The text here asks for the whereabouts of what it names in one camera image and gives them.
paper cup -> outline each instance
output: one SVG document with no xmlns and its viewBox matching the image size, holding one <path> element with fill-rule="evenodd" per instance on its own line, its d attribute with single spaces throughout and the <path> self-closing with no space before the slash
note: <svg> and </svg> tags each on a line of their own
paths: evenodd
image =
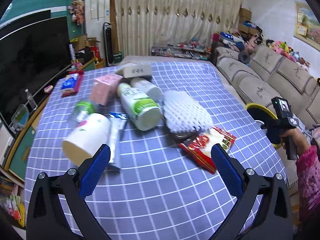
<svg viewBox="0 0 320 240">
<path fill-rule="evenodd" d="M 65 155 L 77 166 L 91 158 L 107 143 L 110 120 L 102 114 L 90 114 L 62 142 Z"/>
</svg>

blue gripper pad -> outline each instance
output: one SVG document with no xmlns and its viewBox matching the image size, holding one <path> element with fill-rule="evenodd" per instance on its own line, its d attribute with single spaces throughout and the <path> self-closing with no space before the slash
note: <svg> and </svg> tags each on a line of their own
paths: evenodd
<svg viewBox="0 0 320 240">
<path fill-rule="evenodd" d="M 215 144 L 211 148 L 211 159 L 230 193 L 237 198 L 243 195 L 242 178 L 230 162 L 229 155 Z"/>
<path fill-rule="evenodd" d="M 81 179 L 79 195 L 83 200 L 85 197 L 92 195 L 102 173 L 110 161 L 109 146 L 105 145 L 105 147 L 103 147 L 103 149 L 98 153 L 98 156 L 95 155 L 94 158 L 95 159 Z"/>
</svg>

water bottle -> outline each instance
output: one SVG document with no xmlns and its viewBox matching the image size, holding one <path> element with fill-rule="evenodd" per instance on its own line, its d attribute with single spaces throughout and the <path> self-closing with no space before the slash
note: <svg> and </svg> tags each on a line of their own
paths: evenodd
<svg viewBox="0 0 320 240">
<path fill-rule="evenodd" d="M 27 99 L 28 99 L 28 102 L 29 102 L 31 108 L 33 110 L 36 110 L 38 108 L 38 106 L 37 106 L 35 100 L 33 99 L 33 96 L 31 95 L 31 93 L 29 92 L 28 89 L 26 89 L 25 92 L 27 94 Z"/>
</svg>

white foam net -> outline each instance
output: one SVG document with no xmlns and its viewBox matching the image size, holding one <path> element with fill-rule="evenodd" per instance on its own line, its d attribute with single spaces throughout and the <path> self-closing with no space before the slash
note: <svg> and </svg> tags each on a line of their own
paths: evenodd
<svg viewBox="0 0 320 240">
<path fill-rule="evenodd" d="M 183 91 L 164 93 L 164 117 L 172 133 L 208 130 L 213 126 L 210 114 Z"/>
</svg>

beige curtain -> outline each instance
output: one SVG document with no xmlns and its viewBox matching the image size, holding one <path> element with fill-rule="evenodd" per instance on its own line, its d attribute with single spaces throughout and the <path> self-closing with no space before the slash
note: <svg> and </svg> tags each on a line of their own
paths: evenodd
<svg viewBox="0 0 320 240">
<path fill-rule="evenodd" d="M 209 46 L 217 31 L 236 27 L 241 0 L 115 0 L 120 50 L 150 54 L 157 44 L 190 41 Z"/>
</svg>

